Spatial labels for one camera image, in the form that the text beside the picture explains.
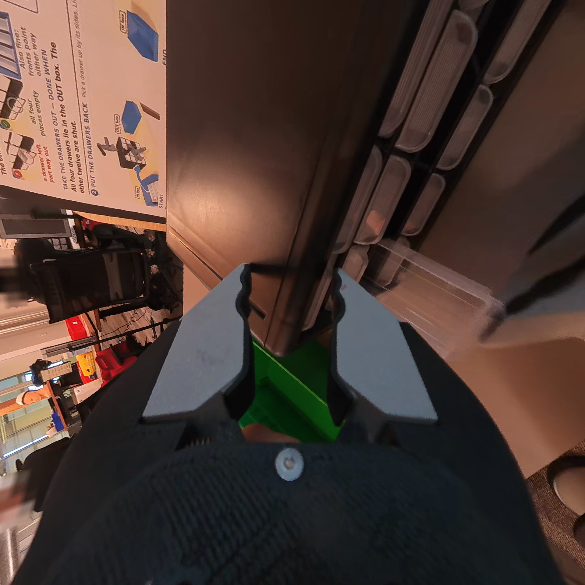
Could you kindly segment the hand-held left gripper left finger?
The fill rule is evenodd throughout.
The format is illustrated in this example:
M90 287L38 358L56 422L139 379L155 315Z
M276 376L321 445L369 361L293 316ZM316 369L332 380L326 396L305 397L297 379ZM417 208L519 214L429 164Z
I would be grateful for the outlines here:
M251 291L244 263L182 317L144 408L145 423L217 425L243 417L255 394Z

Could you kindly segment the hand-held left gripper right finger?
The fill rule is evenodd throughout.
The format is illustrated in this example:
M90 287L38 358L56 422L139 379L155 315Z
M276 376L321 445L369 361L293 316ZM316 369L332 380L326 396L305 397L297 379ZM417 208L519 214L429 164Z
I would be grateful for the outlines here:
M393 423L438 415L399 320L341 269L333 276L327 405L337 427L382 435Z

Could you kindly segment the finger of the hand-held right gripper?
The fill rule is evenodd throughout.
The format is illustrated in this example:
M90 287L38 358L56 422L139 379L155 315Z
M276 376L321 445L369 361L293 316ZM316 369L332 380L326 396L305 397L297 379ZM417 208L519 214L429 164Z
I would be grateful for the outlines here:
M584 339L584 196L545 229L480 340Z

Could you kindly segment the clear plastic drawer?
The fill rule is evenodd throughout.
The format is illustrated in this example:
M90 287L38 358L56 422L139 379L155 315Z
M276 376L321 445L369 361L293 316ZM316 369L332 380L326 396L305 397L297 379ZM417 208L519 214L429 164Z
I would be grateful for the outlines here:
M361 286L444 360L485 341L505 318L490 289L410 249L406 240L383 239L368 255Z

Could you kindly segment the rows of clear drawers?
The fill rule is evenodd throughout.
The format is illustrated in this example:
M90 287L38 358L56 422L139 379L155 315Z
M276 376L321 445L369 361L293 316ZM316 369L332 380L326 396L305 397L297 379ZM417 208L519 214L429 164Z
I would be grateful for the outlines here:
M565 1L428 1L303 332L331 322L332 272L394 286L384 239L419 251Z

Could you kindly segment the black drawer cabinet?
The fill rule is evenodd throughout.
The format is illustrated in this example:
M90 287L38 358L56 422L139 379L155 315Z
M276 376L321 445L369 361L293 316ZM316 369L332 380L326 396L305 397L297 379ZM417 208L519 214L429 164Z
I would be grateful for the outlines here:
M276 356L331 326L302 331L427 4L167 3L167 241L210 289L251 265Z

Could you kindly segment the red container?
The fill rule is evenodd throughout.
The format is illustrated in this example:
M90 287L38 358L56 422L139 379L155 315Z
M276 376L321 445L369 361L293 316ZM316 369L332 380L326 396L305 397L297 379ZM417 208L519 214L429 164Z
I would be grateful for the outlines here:
M102 387L128 370L137 361L137 346L127 340L99 351L95 356L102 379Z

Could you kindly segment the green plastic bin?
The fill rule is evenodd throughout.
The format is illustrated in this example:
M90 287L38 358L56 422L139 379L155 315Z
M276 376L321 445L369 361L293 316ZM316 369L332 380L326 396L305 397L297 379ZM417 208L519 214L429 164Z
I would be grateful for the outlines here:
M260 424L303 443L333 442L340 431L326 404L329 357L316 341L286 357L254 342L255 396L239 420Z

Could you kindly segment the yellow box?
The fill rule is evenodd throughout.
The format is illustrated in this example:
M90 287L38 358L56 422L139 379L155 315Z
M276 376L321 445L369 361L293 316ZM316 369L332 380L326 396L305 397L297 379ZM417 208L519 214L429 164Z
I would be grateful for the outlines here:
M95 354L92 350L84 351L76 355L78 372L83 384L89 383L99 378Z

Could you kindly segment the red crate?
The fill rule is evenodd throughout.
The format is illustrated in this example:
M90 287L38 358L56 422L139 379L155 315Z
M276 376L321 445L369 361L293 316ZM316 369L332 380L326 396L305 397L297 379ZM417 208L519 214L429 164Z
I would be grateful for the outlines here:
M91 317L87 317L83 314L67 318L64 323L69 333L70 340L78 341L88 338L93 340L94 343L97 343L99 329Z

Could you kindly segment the black office chair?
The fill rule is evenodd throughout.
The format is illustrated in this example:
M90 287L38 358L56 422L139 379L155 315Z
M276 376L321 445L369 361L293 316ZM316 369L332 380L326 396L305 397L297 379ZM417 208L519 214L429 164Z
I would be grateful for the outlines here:
M147 305L150 264L143 248L71 250L29 264L38 303L48 323L92 311L104 317Z

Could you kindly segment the printed instruction poster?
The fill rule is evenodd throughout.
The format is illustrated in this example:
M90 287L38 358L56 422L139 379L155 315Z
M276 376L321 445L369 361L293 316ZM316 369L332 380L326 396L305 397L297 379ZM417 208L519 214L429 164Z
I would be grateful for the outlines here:
M165 74L165 1L1 1L1 194L165 224Z

